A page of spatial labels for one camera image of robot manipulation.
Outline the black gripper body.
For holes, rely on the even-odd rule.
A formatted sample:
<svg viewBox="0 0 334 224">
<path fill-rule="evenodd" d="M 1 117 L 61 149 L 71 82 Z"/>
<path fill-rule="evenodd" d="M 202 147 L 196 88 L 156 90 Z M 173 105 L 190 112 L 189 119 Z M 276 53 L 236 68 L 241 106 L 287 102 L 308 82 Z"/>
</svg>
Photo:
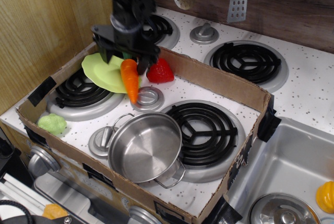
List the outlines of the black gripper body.
<svg viewBox="0 0 334 224">
<path fill-rule="evenodd" d="M 119 31 L 112 25 L 94 25 L 91 30 L 97 46 L 113 45 L 114 55 L 127 53 L 138 58 L 143 55 L 151 55 L 156 60 L 160 54 L 159 47 L 142 34 L 142 27 Z"/>
</svg>

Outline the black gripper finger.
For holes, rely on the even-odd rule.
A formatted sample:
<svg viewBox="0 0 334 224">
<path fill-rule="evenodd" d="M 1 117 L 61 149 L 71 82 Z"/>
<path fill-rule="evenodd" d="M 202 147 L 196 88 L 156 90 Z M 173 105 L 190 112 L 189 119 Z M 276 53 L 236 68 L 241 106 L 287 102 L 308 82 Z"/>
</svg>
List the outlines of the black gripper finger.
<svg viewBox="0 0 334 224">
<path fill-rule="evenodd" d="M 99 46 L 99 53 L 101 55 L 101 58 L 107 64 L 111 61 L 114 52 L 115 48 L 113 45 Z"/>
<path fill-rule="evenodd" d="M 137 73 L 143 75 L 145 71 L 154 63 L 154 56 L 143 55 L 138 59 Z"/>
</svg>

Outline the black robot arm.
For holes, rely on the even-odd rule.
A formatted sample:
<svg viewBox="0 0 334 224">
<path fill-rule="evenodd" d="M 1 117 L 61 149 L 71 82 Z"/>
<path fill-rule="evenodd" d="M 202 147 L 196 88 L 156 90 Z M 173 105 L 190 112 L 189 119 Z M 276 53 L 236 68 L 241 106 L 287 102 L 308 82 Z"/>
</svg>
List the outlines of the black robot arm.
<svg viewBox="0 0 334 224">
<path fill-rule="evenodd" d="M 121 54 L 137 60 L 137 72 L 142 75 L 155 64 L 160 48 L 144 34 L 144 23 L 156 12 L 155 0 L 112 0 L 110 25 L 92 26 L 93 39 L 104 62 Z"/>
</svg>

